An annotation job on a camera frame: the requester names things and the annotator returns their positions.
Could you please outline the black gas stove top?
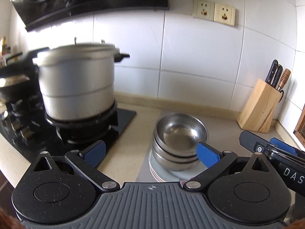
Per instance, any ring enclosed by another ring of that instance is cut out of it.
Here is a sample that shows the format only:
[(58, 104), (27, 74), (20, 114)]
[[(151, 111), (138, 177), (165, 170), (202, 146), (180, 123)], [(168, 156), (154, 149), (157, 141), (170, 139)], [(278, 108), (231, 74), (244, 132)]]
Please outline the black gas stove top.
[(49, 117), (39, 95), (4, 104), (1, 135), (26, 160), (33, 162), (42, 151), (63, 156), (71, 150), (85, 150), (102, 141), (96, 152), (103, 159), (135, 117), (136, 111), (120, 109), (114, 103), (101, 115), (77, 122), (59, 122)]

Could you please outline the wooden knife block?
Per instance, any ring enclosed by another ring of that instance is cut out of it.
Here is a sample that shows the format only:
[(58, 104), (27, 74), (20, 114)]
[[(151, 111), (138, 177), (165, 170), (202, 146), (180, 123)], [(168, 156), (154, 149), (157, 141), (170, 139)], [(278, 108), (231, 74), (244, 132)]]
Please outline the wooden knife block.
[(273, 114), (282, 94), (259, 79), (241, 111), (237, 122), (241, 129), (268, 133), (271, 127)]

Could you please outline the steel bowl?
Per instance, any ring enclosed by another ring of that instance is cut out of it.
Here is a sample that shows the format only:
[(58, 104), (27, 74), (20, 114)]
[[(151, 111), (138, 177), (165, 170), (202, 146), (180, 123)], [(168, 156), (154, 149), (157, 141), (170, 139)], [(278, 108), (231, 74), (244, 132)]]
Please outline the steel bowl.
[(206, 143), (209, 139), (201, 120), (178, 112), (163, 114), (156, 122), (153, 134), (164, 150), (184, 157), (196, 155), (198, 143)]
[(157, 142), (155, 135), (153, 136), (153, 149), (163, 159), (166, 159), (171, 162), (188, 163), (188, 162), (194, 162), (194, 161), (198, 160), (197, 155), (193, 155), (190, 157), (184, 157), (184, 156), (179, 156), (178, 154), (172, 154), (172, 153), (164, 150)]
[(161, 156), (157, 152), (155, 147), (152, 147), (152, 155), (154, 159), (157, 161), (157, 163), (159, 163), (164, 169), (167, 169), (169, 171), (185, 171), (188, 169), (192, 169), (195, 166), (197, 166), (200, 162), (198, 158), (188, 162), (181, 162), (181, 161), (176, 162), (173, 160), (169, 160)]

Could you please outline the white plate stack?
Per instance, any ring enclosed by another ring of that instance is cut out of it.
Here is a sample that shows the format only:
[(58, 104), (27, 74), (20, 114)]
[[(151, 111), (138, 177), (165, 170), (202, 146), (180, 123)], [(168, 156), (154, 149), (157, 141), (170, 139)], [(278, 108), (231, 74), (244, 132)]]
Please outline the white plate stack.
[(200, 162), (194, 168), (186, 171), (168, 171), (164, 169), (159, 163), (157, 163), (153, 156), (152, 150), (149, 152), (148, 163), (151, 174), (158, 182), (179, 181), (184, 183), (207, 169), (207, 167), (202, 162)]

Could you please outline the wall socket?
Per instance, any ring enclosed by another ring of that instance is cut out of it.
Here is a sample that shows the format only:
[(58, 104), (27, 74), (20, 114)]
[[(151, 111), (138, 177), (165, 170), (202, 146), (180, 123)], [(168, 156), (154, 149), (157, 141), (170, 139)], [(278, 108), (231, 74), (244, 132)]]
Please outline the wall socket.
[(193, 0), (192, 16), (198, 19), (209, 21), (214, 20), (215, 3), (206, 0)]
[(235, 26), (235, 14), (236, 14), (235, 7), (230, 5), (215, 3), (214, 19), (213, 19), (215, 22), (229, 26)]

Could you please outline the black wok pan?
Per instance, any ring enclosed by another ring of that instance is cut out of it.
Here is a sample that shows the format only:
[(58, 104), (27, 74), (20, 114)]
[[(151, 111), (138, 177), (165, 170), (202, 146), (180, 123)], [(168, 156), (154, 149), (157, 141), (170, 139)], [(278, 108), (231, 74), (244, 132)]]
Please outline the black wok pan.
[(38, 67), (33, 59), (38, 53), (50, 48), (40, 48), (25, 53), (18, 53), (7, 58), (16, 61), (1, 67), (1, 98), (6, 102), (15, 103), (40, 93)]

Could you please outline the left wall socket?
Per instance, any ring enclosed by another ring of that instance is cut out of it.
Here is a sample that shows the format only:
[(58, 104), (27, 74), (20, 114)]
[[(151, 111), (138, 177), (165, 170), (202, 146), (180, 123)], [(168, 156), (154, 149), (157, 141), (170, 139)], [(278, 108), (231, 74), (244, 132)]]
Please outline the left wall socket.
[(206, 0), (193, 0), (192, 16), (198, 19), (209, 21), (214, 20), (215, 3)]

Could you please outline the right wall socket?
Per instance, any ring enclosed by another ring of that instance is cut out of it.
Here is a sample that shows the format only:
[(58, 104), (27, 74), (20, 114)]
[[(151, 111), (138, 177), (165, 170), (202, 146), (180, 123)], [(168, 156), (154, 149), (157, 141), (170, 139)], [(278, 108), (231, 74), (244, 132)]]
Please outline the right wall socket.
[(215, 22), (229, 26), (235, 26), (235, 14), (236, 14), (235, 7), (230, 5), (215, 3), (214, 19), (213, 19)]

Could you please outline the aluminium pressure cooker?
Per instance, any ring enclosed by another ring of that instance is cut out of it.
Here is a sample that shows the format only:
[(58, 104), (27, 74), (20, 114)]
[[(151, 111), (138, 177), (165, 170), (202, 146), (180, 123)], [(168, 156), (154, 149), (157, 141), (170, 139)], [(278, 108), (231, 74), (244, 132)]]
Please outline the aluminium pressure cooker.
[(70, 122), (110, 109), (115, 103), (115, 64), (129, 56), (106, 43), (74, 43), (39, 52), (33, 63), (48, 117)]

